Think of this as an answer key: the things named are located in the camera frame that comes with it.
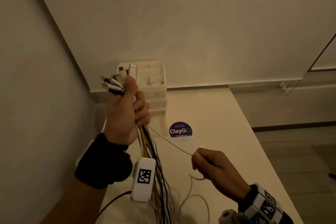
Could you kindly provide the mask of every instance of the round sticker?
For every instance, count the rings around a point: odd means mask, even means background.
[[[170,137],[192,136],[193,130],[185,122],[175,122],[169,129]]]

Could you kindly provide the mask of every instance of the baseboard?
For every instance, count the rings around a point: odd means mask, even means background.
[[[253,132],[265,132],[265,131],[275,131],[275,130],[285,130],[285,129],[318,128],[318,127],[329,127],[329,126],[336,126],[336,121],[287,124],[287,125],[277,125],[277,126],[267,126],[267,127],[254,127],[252,128],[252,130]]]

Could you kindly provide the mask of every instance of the table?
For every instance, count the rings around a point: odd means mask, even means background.
[[[188,123],[197,146],[204,145],[204,148],[223,151],[248,184],[259,183],[282,204],[294,223],[303,224],[228,87],[172,90],[168,91],[167,98],[168,127],[177,121]],[[154,139],[163,174],[172,189],[172,195],[176,200],[180,197],[181,202],[190,188],[188,173],[196,177],[201,175],[192,170],[189,155],[162,138]],[[128,153],[135,163],[140,156],[137,141],[129,147]],[[130,190],[132,180],[133,178],[129,177],[124,182],[109,186],[102,206],[117,195]],[[206,198],[210,208],[210,223],[217,224],[220,214],[225,209],[237,210],[237,204],[218,192],[210,181],[193,182],[191,194],[200,194]],[[188,199],[182,208],[181,223],[203,224],[206,221],[207,209],[202,199]],[[132,202],[127,195],[110,205],[97,223],[155,223],[155,218],[148,204]]]

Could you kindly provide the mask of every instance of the plastic organizer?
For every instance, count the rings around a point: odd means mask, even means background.
[[[118,67],[129,69],[130,64],[135,65],[136,83],[139,90],[145,94],[146,102],[149,104],[149,112],[152,116],[150,125],[162,135],[167,135],[167,85],[165,66],[162,61],[139,61],[122,62]]]

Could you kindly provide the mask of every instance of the tiled floor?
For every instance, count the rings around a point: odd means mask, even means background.
[[[336,223],[336,127],[255,134],[303,222]]]

